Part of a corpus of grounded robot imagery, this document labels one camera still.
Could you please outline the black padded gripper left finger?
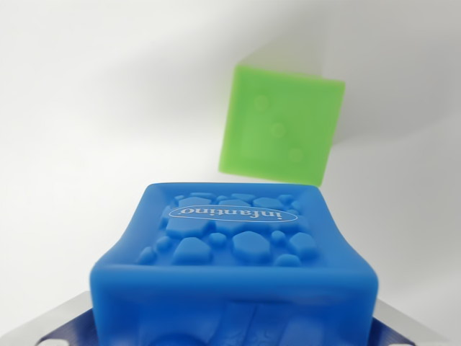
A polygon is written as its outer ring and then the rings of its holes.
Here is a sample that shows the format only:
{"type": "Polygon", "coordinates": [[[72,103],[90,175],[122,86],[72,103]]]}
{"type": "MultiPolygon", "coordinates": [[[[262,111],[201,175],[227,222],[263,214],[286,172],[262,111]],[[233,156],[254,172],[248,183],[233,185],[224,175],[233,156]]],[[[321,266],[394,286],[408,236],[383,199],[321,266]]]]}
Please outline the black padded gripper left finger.
{"type": "Polygon", "coordinates": [[[84,291],[37,318],[6,334],[7,345],[36,345],[50,332],[63,326],[92,307],[89,291],[84,291]]]}

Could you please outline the black padded gripper right finger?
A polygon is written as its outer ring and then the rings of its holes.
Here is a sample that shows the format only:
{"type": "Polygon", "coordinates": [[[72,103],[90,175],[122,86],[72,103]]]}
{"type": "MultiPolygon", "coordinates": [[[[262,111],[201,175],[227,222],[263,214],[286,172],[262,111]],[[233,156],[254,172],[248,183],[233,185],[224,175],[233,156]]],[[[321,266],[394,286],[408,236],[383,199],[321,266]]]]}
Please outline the black padded gripper right finger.
{"type": "Polygon", "coordinates": [[[371,345],[438,345],[438,334],[378,300],[370,331],[371,345]]]}

